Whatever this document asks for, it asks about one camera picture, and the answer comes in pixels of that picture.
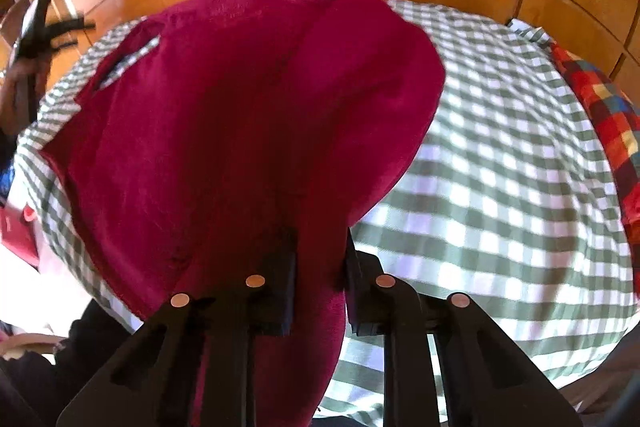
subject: magenta cloth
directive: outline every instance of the magenta cloth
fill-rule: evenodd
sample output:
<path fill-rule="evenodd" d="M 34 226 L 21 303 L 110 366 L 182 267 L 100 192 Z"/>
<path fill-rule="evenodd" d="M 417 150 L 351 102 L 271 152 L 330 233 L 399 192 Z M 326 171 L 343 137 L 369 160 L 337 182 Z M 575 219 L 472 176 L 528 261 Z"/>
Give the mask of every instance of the magenta cloth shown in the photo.
<path fill-rule="evenodd" d="M 307 427 L 344 334 L 347 227 L 404 173 L 443 83 L 427 35 L 383 0 L 188 0 L 103 60 L 43 155 L 142 319 L 252 274 L 296 230 L 294 324 L 257 341 L 255 394 L 261 427 Z"/>

